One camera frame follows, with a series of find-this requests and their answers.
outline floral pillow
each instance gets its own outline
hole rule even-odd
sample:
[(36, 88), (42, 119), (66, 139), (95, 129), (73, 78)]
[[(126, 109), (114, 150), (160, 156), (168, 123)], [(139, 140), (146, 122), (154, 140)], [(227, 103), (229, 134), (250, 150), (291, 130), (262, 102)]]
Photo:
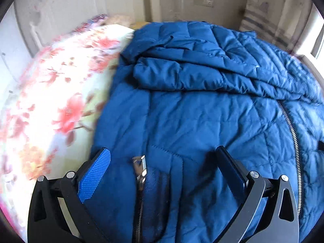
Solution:
[(26, 241), (35, 179), (60, 178), (88, 160), (120, 51), (133, 30), (108, 25), (45, 47), (21, 78), (0, 124), (0, 207)]

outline blue puffer jacket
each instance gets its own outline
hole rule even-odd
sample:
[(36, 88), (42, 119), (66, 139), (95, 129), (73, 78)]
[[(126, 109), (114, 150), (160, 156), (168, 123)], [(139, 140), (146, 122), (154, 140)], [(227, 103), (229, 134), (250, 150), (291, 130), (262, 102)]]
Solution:
[(131, 158), (145, 155), (143, 243), (213, 242), (238, 208), (213, 154), (223, 145), (248, 170), (289, 177), (302, 241), (324, 210), (323, 117), (307, 67), (254, 33), (149, 24), (122, 53), (98, 121), (92, 152), (109, 148), (111, 164), (85, 206), (110, 242), (131, 243)]

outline jacket zipper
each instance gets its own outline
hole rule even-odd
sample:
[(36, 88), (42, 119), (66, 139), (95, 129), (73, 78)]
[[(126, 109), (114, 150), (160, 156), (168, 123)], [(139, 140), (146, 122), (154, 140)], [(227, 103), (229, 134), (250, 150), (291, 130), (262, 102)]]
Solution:
[(300, 157), (299, 157), (299, 146), (298, 146), (298, 140), (297, 140), (297, 135), (294, 130), (294, 127), (287, 115), (287, 112), (285, 111), (284, 107), (282, 106), (281, 102), (278, 101), (279, 107), (282, 111), (283, 116), (285, 117), (288, 126), (290, 128), (291, 134), (293, 136), (294, 140), (294, 146), (295, 146), (295, 154), (296, 154), (296, 166), (297, 166), (297, 178), (298, 178), (298, 204), (297, 204), (297, 214), (299, 216), (301, 208), (302, 208), (302, 172), (301, 172), (301, 165), (300, 165)]
[(143, 189), (147, 174), (145, 155), (133, 157), (133, 167), (136, 173), (137, 193), (133, 224), (133, 243), (142, 243)]

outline light switch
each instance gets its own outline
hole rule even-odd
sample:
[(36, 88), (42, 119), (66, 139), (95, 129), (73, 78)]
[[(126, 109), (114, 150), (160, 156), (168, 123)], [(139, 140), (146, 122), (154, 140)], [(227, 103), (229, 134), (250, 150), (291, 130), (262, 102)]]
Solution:
[(214, 0), (193, 0), (193, 4), (207, 6), (207, 7), (213, 7)]

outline blue gripper pad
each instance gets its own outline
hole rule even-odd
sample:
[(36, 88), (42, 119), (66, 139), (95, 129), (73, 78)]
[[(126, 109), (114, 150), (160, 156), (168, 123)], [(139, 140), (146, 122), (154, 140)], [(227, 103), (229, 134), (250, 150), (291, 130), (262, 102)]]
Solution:
[(78, 196), (82, 203), (84, 203), (86, 199), (90, 199), (93, 195), (103, 177), (103, 174), (106, 172), (110, 164), (110, 158), (110, 151), (107, 148), (104, 148), (79, 181)]

